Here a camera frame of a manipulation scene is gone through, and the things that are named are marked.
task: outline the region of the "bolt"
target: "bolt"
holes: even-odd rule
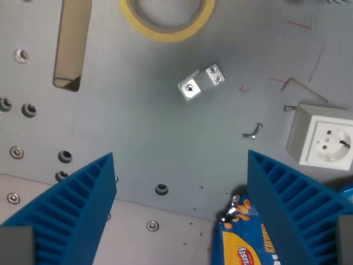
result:
[[[243,134],[244,138],[252,138],[255,139],[256,135],[259,133],[259,131],[263,128],[264,126],[261,123],[258,123],[256,126],[255,131],[252,134]]]
[[[289,112],[290,110],[297,110],[298,107],[297,106],[288,106],[288,105],[284,105],[283,107],[283,111],[284,112]]]
[[[8,112],[11,107],[12,103],[8,98],[0,98],[0,112]]]

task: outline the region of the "blue packaging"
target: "blue packaging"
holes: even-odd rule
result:
[[[280,265],[279,258],[254,203],[242,195],[237,218],[217,224],[212,265]]]

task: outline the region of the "yellow tape roll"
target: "yellow tape roll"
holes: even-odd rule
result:
[[[131,3],[133,0],[120,0],[120,10],[127,21],[142,35],[147,36],[153,40],[166,43],[174,43],[190,38],[195,33],[197,33],[209,20],[215,8],[216,0],[201,1],[201,10],[198,12],[198,15],[194,21],[186,28],[174,32],[163,32],[146,24],[143,19],[132,9]]]

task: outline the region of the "electrical outlet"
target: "electrical outlet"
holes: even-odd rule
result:
[[[287,151],[300,165],[349,170],[352,142],[353,113],[300,104]]]

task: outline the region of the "blue ribbed plastic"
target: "blue ribbed plastic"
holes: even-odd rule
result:
[[[334,265],[336,222],[353,204],[336,191],[260,153],[249,151],[248,193],[281,264]]]
[[[33,227],[37,265],[90,265],[115,194],[110,153],[42,193],[2,225]]]

